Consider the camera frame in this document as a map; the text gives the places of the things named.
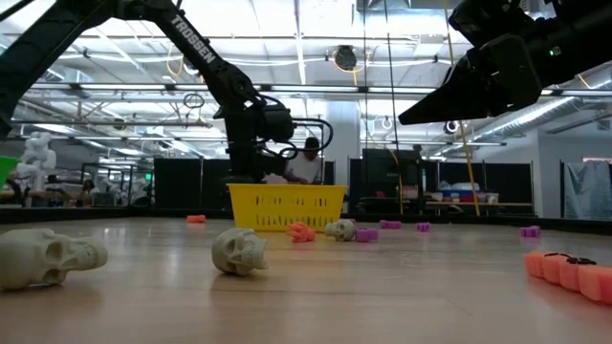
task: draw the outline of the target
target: white shirt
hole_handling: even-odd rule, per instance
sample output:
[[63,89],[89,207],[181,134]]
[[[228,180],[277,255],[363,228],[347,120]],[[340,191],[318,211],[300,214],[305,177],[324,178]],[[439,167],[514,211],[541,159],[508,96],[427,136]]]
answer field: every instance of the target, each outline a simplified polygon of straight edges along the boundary
[[321,180],[321,158],[316,157],[309,161],[303,153],[297,153],[295,159],[287,163],[287,172],[291,172],[298,178],[303,178],[308,183]]

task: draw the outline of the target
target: green object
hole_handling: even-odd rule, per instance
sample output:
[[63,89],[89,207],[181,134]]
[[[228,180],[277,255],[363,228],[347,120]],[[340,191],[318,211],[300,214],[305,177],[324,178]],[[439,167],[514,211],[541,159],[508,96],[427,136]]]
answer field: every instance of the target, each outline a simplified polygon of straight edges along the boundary
[[10,172],[15,169],[18,163],[18,158],[0,156],[0,182],[2,182],[2,185],[7,181]]

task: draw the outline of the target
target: robotic arm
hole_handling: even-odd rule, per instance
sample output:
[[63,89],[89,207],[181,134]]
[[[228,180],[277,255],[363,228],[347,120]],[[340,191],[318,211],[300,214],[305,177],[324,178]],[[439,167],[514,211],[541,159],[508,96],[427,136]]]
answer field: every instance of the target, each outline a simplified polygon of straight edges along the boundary
[[499,116],[534,104],[542,89],[612,59],[609,0],[544,0],[557,17],[532,19],[519,0],[464,0],[448,19],[474,48],[401,124]]
[[220,106],[214,117],[226,124],[231,175],[237,181],[260,181],[262,144],[287,142],[294,134],[290,110],[260,95],[249,77],[221,58],[171,0],[56,0],[0,55],[0,139],[11,130],[19,99],[83,32],[111,17],[151,21],[181,50]]

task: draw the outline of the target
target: plastic basket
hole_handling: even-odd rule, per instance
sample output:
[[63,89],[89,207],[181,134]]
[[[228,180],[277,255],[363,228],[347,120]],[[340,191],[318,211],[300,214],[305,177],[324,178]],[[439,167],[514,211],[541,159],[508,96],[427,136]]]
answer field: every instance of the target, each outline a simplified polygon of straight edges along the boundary
[[4,185],[10,172],[17,166],[18,163],[18,158],[0,156],[0,186]]
[[228,184],[233,218],[239,227],[287,230],[302,222],[317,232],[339,220],[346,186]]

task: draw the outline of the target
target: skull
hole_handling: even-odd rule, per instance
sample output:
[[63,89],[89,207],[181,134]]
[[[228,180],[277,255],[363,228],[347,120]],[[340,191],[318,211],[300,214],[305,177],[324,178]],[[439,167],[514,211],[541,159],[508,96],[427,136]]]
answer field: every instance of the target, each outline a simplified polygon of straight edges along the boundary
[[94,238],[71,239],[50,229],[17,229],[0,235],[0,290],[61,284],[70,270],[104,266],[108,252]]
[[339,220],[325,226],[325,235],[336,238],[336,241],[351,241],[356,232],[355,224],[350,220]]
[[266,244],[268,241],[257,237],[252,229],[228,229],[212,244],[212,264],[223,272],[241,276],[253,269],[267,269]]

